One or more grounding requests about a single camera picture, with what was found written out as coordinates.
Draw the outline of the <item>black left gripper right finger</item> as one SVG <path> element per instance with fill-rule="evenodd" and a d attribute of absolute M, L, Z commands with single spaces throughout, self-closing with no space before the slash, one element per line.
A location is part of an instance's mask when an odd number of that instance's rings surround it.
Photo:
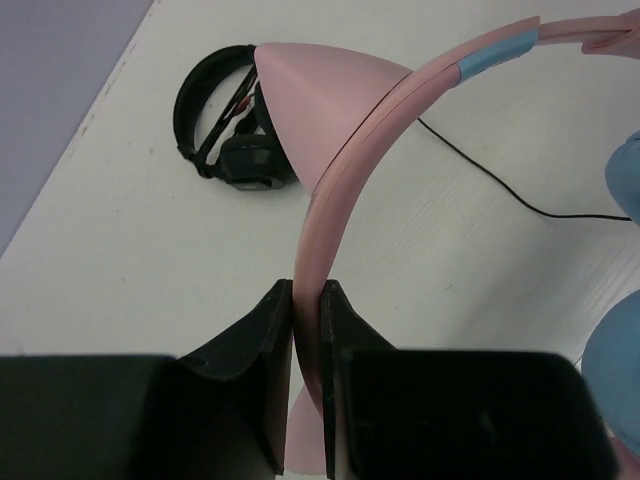
<path fill-rule="evenodd" d="M 332 479 L 614 479 L 620 465 L 582 377 L 544 352 L 407 350 L 320 300 Z"/>

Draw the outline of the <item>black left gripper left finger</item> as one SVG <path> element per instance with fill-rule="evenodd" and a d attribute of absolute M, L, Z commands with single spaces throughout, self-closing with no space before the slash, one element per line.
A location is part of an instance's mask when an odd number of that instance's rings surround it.
<path fill-rule="evenodd" d="M 191 353 L 5 356 L 5 479 L 272 479 L 283 473 L 291 289 Z"/>

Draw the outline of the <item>pink blue cat-ear headphones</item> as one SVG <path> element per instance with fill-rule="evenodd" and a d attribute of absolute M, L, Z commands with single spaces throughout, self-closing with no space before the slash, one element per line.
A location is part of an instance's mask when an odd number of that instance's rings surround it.
<path fill-rule="evenodd" d="M 293 333 L 304 386 L 289 417 L 285 467 L 327 475 L 320 297 L 366 181 L 400 135 L 448 90 L 537 45 L 577 43 L 587 55 L 637 58 L 639 14 L 520 20 L 417 70 L 343 48 L 269 43 L 255 52 L 275 131 L 311 201 L 293 275 Z"/>

